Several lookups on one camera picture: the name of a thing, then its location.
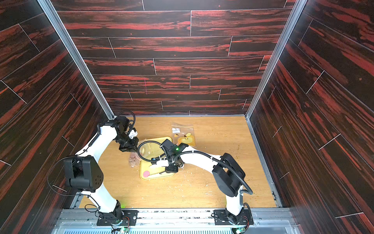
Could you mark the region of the clear resealable bag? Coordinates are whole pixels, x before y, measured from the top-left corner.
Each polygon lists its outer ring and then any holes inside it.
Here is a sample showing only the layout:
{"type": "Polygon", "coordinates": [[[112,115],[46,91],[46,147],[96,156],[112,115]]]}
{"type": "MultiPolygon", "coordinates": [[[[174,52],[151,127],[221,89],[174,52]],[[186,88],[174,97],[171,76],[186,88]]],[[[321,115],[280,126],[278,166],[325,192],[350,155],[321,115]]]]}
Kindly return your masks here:
{"type": "Polygon", "coordinates": [[[137,167],[140,165],[142,159],[139,157],[137,151],[131,152],[129,156],[129,166],[131,168],[137,167]]]}

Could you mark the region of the metal tongs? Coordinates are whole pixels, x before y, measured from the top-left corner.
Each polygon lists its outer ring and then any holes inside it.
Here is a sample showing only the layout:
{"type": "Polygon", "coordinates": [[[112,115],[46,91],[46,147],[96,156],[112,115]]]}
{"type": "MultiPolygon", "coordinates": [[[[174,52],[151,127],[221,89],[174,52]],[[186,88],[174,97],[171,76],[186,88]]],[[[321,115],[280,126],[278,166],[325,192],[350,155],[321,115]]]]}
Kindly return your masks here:
{"type": "Polygon", "coordinates": [[[173,172],[170,172],[170,171],[162,171],[162,172],[159,172],[159,173],[150,174],[149,177],[151,177],[151,176],[172,175],[172,174],[173,174],[173,172]]]}

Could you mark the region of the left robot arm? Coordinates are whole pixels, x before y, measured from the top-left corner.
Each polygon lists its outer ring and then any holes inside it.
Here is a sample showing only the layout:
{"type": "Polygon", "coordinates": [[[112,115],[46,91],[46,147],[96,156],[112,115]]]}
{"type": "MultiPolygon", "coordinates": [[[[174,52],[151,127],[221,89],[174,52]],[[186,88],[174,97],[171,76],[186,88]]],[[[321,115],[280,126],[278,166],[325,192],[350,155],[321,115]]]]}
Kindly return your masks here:
{"type": "Polygon", "coordinates": [[[125,110],[115,119],[99,123],[97,133],[86,146],[75,155],[61,159],[66,185],[87,196],[96,204],[99,220],[113,226],[121,225],[124,215],[120,202],[104,186],[104,173],[98,161],[113,140],[119,144],[121,152],[137,152],[139,139],[135,120],[135,114],[125,110]]]}

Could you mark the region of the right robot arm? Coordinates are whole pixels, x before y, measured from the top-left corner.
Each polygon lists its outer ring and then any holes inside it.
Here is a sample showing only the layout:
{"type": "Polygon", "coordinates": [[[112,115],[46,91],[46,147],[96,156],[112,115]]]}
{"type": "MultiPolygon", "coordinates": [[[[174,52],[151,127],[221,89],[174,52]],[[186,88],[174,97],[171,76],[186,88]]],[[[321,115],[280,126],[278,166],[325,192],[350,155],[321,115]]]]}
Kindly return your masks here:
{"type": "Polygon", "coordinates": [[[222,215],[217,219],[231,225],[239,225],[242,220],[249,224],[251,220],[250,207],[243,202],[243,194],[253,195],[252,189],[245,182],[245,172],[232,155],[225,153],[222,156],[208,154],[186,144],[174,144],[166,139],[162,143],[155,140],[146,140],[137,147],[137,154],[153,166],[165,167],[166,173],[177,173],[185,164],[194,165],[210,172],[218,189],[226,196],[227,205],[222,215]],[[145,144],[157,144],[162,154],[148,159],[144,155],[145,144]]]}

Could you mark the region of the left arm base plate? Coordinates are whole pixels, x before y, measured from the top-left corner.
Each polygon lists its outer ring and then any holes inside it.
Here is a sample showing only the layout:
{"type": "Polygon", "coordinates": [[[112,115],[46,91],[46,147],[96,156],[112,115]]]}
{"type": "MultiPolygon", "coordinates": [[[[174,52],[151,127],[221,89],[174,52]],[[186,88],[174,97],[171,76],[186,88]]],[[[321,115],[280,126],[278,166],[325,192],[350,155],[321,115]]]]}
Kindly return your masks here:
{"type": "Polygon", "coordinates": [[[124,210],[111,213],[99,212],[97,226],[135,226],[138,210],[124,210]]]}

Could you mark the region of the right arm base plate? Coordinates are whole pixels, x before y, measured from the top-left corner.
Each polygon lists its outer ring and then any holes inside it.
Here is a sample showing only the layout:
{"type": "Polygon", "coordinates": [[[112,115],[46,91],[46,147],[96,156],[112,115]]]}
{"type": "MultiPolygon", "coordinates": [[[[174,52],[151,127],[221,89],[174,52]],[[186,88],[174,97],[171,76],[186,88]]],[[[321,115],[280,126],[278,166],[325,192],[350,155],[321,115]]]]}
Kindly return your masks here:
{"type": "Polygon", "coordinates": [[[238,215],[233,215],[226,209],[214,210],[211,217],[215,225],[253,225],[253,217],[248,209],[243,208],[238,215]]]}

